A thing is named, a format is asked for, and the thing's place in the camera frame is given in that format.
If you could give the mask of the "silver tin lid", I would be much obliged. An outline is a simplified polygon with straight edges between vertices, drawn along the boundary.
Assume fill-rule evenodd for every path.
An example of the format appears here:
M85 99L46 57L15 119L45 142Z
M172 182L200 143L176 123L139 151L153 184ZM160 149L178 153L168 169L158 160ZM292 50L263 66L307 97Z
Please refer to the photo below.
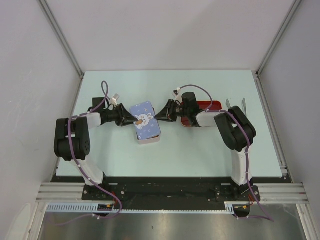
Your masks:
M131 106L129 112L136 118L133 125L139 141L155 138L161 134L161 129L150 101Z

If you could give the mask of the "lavender cookie tin box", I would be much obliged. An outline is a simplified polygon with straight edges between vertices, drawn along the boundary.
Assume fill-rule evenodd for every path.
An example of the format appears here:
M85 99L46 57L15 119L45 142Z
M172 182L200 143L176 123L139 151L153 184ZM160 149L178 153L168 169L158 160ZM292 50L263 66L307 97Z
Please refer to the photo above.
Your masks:
M137 142L139 145L153 144L160 141L160 135L148 138L148 139L139 139L137 136Z

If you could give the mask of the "metal tongs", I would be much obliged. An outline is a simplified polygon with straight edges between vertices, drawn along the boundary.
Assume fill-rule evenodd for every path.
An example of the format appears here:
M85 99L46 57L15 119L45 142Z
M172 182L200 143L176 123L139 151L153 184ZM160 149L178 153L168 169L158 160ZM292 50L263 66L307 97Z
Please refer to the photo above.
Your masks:
M231 103L230 103L228 98L226 99L225 104L226 104L228 109L232 108L232 105L231 105ZM247 114L247 104L246 104L246 99L245 98L242 99L241 106L242 106L242 111L243 111L244 115L247 117L248 116L248 114Z

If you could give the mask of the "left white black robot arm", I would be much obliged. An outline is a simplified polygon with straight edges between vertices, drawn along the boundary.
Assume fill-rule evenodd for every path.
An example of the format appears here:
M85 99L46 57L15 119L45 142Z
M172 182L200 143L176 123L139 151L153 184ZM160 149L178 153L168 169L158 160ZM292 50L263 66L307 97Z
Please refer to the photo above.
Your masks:
M89 159L91 151L90 130L114 122L119 127L131 125L138 119L131 115L123 104L108 109L109 100L103 97L92 99L86 113L72 118L56 120L54 153L66 162L71 162L82 175L85 184L94 186L93 194L100 200L110 196L111 188L104 184L104 172Z

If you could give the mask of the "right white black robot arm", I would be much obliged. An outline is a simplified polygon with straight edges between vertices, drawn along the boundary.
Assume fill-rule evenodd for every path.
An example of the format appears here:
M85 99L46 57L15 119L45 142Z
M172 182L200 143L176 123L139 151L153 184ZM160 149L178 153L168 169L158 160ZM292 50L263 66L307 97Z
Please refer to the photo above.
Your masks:
M194 92L185 92L181 101L169 99L165 107L155 116L159 121L176 122L177 118L187 118L191 127L217 127L225 145L231 150L234 184L231 196L242 201L252 188L249 151L257 135L256 129L238 107L228 110L201 109Z

